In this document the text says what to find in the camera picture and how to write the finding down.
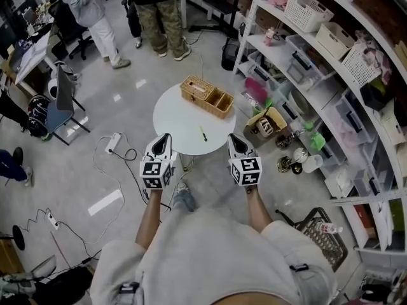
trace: camouflage pants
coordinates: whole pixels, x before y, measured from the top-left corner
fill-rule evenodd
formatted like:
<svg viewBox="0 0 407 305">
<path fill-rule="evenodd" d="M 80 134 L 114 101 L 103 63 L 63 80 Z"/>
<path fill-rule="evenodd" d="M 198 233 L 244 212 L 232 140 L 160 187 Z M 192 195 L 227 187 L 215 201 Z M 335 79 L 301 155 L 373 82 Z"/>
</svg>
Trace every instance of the camouflage pants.
<svg viewBox="0 0 407 305">
<path fill-rule="evenodd" d="M 158 26 L 157 10 L 160 12 L 167 38 L 161 33 Z M 162 54 L 167 52 L 168 44 L 176 58 L 188 51 L 188 47 L 183 40 L 176 0 L 167 0 L 142 6 L 137 5 L 137 12 L 143 32 L 147 35 L 153 49 L 157 53 Z"/>
</svg>

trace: white pants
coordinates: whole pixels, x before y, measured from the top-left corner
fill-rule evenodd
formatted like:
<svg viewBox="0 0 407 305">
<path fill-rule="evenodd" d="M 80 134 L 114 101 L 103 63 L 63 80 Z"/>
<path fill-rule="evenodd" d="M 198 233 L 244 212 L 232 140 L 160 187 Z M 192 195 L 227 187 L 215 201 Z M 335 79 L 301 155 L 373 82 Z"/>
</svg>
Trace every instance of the white pants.
<svg viewBox="0 0 407 305">
<path fill-rule="evenodd" d="M 116 65 L 120 61 L 120 56 L 114 42 L 113 29 L 106 16 L 89 27 L 89 31 L 102 57 L 109 57 L 111 65 Z"/>
</svg>

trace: power strip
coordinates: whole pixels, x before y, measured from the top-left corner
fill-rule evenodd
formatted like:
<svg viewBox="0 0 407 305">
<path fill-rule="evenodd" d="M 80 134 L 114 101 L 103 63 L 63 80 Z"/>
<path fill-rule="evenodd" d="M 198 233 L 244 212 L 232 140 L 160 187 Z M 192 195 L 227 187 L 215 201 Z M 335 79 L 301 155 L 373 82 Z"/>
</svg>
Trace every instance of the power strip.
<svg viewBox="0 0 407 305">
<path fill-rule="evenodd" d="M 109 143 L 107 144 L 106 149 L 105 149 L 105 152 L 107 152 L 109 155 L 112 155 L 112 151 L 114 151 L 114 149 L 115 149 L 116 146 L 118 145 L 120 139 L 121 139 L 121 134 L 115 132 L 115 133 L 112 135 L 112 137 L 111 137 Z"/>
<path fill-rule="evenodd" d="M 57 231 L 59 229 L 59 225 L 57 224 L 57 220 L 55 219 L 55 217 L 52 215 L 50 211 L 48 211 L 46 216 L 48 220 L 51 222 L 52 227 L 54 227 L 54 229 Z"/>
</svg>

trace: round white table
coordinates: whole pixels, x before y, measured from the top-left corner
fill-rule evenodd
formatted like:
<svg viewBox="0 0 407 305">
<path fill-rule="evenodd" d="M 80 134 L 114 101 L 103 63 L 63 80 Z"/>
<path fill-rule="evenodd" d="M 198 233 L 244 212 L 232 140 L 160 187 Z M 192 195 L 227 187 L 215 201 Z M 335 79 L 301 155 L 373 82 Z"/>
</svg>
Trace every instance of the round white table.
<svg viewBox="0 0 407 305">
<path fill-rule="evenodd" d="M 171 134 L 172 148 L 180 154 L 209 154 L 228 141 L 235 129 L 236 115 L 232 110 L 225 119 L 201 109 L 181 96 L 180 85 L 168 89 L 154 108 L 154 129 L 157 135 Z"/>
</svg>

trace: white plastic basket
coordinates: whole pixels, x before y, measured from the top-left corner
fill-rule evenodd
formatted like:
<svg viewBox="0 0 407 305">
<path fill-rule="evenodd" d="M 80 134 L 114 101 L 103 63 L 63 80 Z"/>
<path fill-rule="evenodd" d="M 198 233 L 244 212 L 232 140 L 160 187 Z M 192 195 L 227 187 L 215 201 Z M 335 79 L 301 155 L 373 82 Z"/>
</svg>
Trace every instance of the white plastic basket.
<svg viewBox="0 0 407 305">
<path fill-rule="evenodd" d="M 355 44 L 342 62 L 342 65 L 349 71 L 359 87 L 374 80 L 382 71 L 374 64 L 368 65 L 364 59 L 364 44 Z"/>
<path fill-rule="evenodd" d="M 355 44 L 355 40 L 334 22 L 321 24 L 316 38 L 337 60 Z"/>
<path fill-rule="evenodd" d="M 333 17 L 333 13 L 317 0 L 288 0 L 284 14 L 306 33 L 316 32 L 321 23 Z"/>
</svg>

